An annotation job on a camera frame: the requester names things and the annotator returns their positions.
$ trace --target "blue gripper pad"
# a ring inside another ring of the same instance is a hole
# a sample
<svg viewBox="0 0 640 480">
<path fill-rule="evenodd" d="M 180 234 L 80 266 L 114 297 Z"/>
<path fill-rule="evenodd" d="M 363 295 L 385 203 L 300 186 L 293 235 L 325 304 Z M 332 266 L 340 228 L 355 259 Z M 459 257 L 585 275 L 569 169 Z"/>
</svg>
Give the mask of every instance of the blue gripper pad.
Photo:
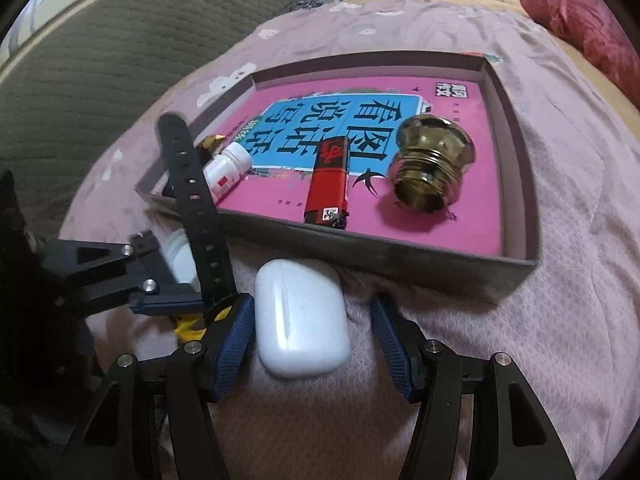
<svg viewBox="0 0 640 480">
<path fill-rule="evenodd" d="M 380 343 L 386 366 L 391 374 L 391 380 L 404 399 L 410 400 L 414 392 L 414 385 L 411 380 L 411 364 L 379 296 L 374 296 L 373 300 L 371 300 L 370 310 L 373 334 Z"/>
<path fill-rule="evenodd" d="M 216 359 L 215 380 L 212 388 L 214 402 L 218 402 L 231 390 L 246 347 L 254 334 L 254 298 L 247 294 L 247 299 L 240 305 L 235 304 L 233 308 L 239 308 L 240 311 Z"/>
</svg>

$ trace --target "qr code sticker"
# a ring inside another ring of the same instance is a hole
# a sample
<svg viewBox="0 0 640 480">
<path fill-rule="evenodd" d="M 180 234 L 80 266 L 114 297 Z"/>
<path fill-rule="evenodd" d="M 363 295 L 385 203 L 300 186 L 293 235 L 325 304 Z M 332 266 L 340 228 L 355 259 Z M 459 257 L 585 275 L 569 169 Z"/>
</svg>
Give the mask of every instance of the qr code sticker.
<svg viewBox="0 0 640 480">
<path fill-rule="evenodd" d="M 436 97 L 457 97 L 467 99 L 466 85 L 453 83 L 436 83 Z"/>
<path fill-rule="evenodd" d="M 338 208 L 337 207 L 325 207 L 322 209 L 322 221 L 326 222 L 331 220 L 332 218 L 338 216 Z"/>
</svg>

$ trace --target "white pill bottle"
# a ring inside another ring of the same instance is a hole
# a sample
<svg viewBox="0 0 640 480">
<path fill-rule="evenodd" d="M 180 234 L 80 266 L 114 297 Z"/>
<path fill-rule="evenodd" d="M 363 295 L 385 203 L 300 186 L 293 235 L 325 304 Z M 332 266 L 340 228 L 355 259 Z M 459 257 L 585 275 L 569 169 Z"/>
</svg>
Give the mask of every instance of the white pill bottle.
<svg viewBox="0 0 640 480">
<path fill-rule="evenodd" d="M 251 155 L 237 142 L 216 155 L 203 170 L 213 202 L 217 204 L 251 167 Z"/>
</svg>

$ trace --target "red lighter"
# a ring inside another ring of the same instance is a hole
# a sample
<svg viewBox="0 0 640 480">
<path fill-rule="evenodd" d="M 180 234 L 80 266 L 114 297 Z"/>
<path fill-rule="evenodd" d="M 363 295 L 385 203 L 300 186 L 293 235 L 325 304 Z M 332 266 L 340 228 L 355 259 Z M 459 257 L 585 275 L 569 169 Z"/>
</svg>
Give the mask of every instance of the red lighter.
<svg viewBox="0 0 640 480">
<path fill-rule="evenodd" d="M 305 224 L 347 227 L 348 179 L 349 137 L 321 140 L 306 196 Z"/>
</svg>

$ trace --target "pink pillow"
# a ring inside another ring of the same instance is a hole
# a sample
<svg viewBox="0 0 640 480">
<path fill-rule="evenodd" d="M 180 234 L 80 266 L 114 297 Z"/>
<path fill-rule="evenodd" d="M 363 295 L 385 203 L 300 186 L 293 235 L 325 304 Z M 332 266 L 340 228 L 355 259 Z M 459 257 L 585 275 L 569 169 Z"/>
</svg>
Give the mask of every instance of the pink pillow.
<svg viewBox="0 0 640 480">
<path fill-rule="evenodd" d="M 640 57 L 602 0 L 520 0 L 529 16 L 584 53 L 640 109 Z"/>
</svg>

